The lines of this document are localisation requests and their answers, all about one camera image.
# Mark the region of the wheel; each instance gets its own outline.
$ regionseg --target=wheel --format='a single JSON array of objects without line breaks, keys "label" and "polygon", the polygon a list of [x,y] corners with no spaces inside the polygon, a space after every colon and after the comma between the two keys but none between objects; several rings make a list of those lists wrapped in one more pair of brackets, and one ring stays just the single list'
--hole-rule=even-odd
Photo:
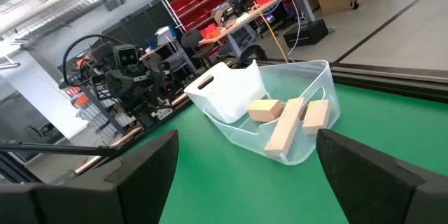
[{"label": "wheel", "polygon": [[358,2],[358,0],[352,1],[352,2],[350,3],[350,7],[351,7],[352,9],[354,9],[354,10],[357,10],[357,9],[359,8],[359,2]]}]

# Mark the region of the gray floor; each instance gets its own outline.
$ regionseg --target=gray floor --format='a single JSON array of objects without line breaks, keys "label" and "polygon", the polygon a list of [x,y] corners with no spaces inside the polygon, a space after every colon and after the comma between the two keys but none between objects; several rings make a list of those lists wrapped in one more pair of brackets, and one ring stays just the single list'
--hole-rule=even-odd
[{"label": "gray floor", "polygon": [[[296,60],[333,62],[412,2],[369,0],[358,10],[325,16],[327,25],[336,28],[336,32],[329,34],[317,45],[294,49],[291,57]],[[350,54],[343,63],[448,70],[448,47],[442,36],[446,25],[448,6],[445,0],[422,0]],[[289,48],[282,33],[278,40],[287,53]],[[269,32],[258,44],[269,57],[282,58]],[[80,139],[87,138],[88,134],[80,136]],[[47,155],[29,165],[29,168],[41,179],[50,182],[84,161],[83,156]]]}]

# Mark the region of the wooden block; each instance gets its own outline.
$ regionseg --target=wooden block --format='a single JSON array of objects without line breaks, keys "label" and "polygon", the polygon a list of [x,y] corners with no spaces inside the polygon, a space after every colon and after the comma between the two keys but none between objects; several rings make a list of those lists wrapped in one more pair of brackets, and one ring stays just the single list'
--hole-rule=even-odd
[{"label": "wooden block", "polygon": [[303,98],[288,100],[271,139],[265,147],[266,155],[276,157],[281,153],[288,154],[300,122],[300,111],[303,103]]},{"label": "wooden block", "polygon": [[255,100],[249,105],[247,112],[254,121],[258,122],[271,122],[277,119],[283,106],[279,100]]},{"label": "wooden block", "polygon": [[328,126],[329,115],[330,100],[311,101],[303,122],[303,131],[306,134],[317,134],[318,129]]}]

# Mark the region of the black cable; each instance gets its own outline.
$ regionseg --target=black cable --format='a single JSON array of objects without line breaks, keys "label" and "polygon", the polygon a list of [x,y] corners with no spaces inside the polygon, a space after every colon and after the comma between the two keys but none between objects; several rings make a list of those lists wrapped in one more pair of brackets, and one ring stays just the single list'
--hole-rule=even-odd
[{"label": "black cable", "polygon": [[62,77],[64,78],[64,82],[65,82],[67,85],[69,85],[69,86],[72,86],[72,87],[80,87],[80,86],[86,84],[87,82],[89,82],[89,80],[84,80],[84,81],[81,81],[81,83],[78,83],[78,84],[70,83],[70,82],[69,82],[69,79],[67,78],[67,70],[66,70],[66,67],[67,67],[67,57],[69,56],[69,53],[71,52],[71,50],[72,50],[76,45],[78,45],[81,41],[84,41],[84,40],[86,40],[86,39],[90,39],[90,38],[103,38],[103,39],[109,39],[109,40],[112,40],[113,42],[119,43],[120,45],[123,45],[123,44],[124,44],[123,42],[119,41],[119,40],[116,39],[116,38],[112,38],[112,37],[110,37],[110,36],[103,35],[103,34],[91,34],[91,35],[87,35],[87,36],[83,36],[83,37],[78,38],[75,42],[73,42],[73,43],[67,48],[67,50],[65,51],[64,56],[63,56],[63,58],[62,58]]}]

